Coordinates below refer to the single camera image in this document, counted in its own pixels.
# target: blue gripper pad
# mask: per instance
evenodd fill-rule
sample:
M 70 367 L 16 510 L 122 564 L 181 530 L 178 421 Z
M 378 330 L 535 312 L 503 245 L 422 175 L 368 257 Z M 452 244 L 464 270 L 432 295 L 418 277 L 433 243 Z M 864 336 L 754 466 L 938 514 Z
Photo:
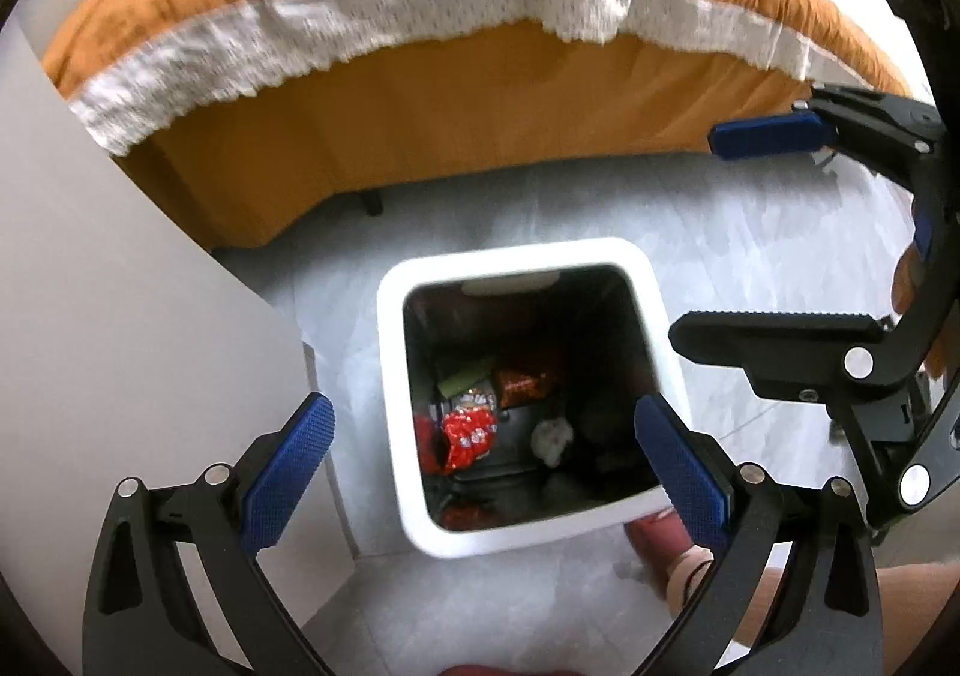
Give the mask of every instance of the blue gripper pad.
M 645 396 L 637 403 L 634 430 L 693 542 L 715 556 L 724 553 L 730 542 L 731 496 L 691 446 L 696 433 L 659 395 Z
M 323 395 L 317 396 L 243 498 L 240 545 L 251 556 L 280 540 L 307 484 L 330 451 L 334 423 L 333 405 Z
M 836 129 L 812 110 L 746 118 L 710 130 L 710 151 L 725 161 L 816 152 L 836 143 Z

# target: marble floor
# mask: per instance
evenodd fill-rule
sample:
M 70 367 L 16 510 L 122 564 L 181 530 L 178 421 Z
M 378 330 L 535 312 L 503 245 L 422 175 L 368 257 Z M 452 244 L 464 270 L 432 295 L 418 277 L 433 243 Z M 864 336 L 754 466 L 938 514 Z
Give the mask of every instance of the marble floor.
M 322 203 L 255 251 L 221 251 L 237 278 L 304 331 L 338 414 L 332 460 L 359 558 L 306 626 L 340 676 L 436 676 L 477 662 L 632 673 L 669 618 L 618 528 L 437 561 L 407 542 L 392 489 L 376 289 L 426 254 L 616 235 L 651 260 L 672 320 L 688 310 L 889 312 L 912 230 L 904 198 L 843 157 L 724 164 L 608 157 L 461 176 Z M 818 406 L 760 401 L 742 372 L 683 362 L 694 426 L 785 483 L 858 483 Z

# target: metal screw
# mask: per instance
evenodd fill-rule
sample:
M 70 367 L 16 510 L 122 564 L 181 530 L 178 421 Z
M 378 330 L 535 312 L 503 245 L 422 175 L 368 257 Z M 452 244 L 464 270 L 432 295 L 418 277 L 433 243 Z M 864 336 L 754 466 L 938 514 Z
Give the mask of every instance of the metal screw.
M 762 484 L 763 480 L 767 477 L 766 473 L 763 473 L 763 468 L 760 465 L 743 465 L 740 469 L 740 478 L 746 481 L 748 484 Z
M 843 368 L 851 378 L 866 378 L 874 371 L 874 355 L 862 345 L 855 345 L 843 358 Z
M 849 497 L 853 492 L 853 487 L 846 478 L 834 478 L 830 481 L 830 489 L 837 497 Z
M 203 474 L 203 480 L 211 487 L 220 486 L 227 478 L 230 478 L 230 468 L 227 468 L 226 465 L 213 465 Z
M 117 494 L 120 497 L 133 497 L 133 494 L 140 488 L 140 482 L 136 478 L 125 478 L 117 487 Z
M 923 465 L 911 465 L 901 478 L 901 500 L 907 505 L 920 505 L 930 491 L 930 474 Z

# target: red slipper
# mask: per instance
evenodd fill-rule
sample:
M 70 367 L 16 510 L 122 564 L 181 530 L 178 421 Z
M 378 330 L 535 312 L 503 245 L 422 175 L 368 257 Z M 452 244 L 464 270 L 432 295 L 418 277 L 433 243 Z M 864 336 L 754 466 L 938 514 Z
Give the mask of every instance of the red slipper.
M 457 668 L 450 668 L 440 673 L 440 676 L 522 676 L 517 673 L 510 673 L 508 670 L 500 668 L 484 668 L 483 665 L 457 665 Z M 539 676 L 581 676 L 579 673 L 573 673 L 569 670 L 555 670 L 553 673 L 542 673 Z
M 693 547 L 680 515 L 673 508 L 667 508 L 628 521 L 623 529 L 637 557 L 650 569 L 654 590 L 659 596 L 666 596 L 670 571 Z

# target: white ruffled fabric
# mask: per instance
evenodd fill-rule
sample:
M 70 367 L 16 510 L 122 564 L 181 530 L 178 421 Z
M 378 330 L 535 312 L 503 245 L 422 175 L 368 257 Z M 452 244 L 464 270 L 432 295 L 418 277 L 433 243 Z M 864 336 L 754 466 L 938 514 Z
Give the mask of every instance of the white ruffled fabric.
M 572 42 L 635 35 L 677 51 L 725 53 L 796 80 L 867 85 L 809 37 L 713 0 L 244 0 L 144 43 L 69 100 L 114 155 L 194 107 L 254 96 L 335 61 L 531 20 Z

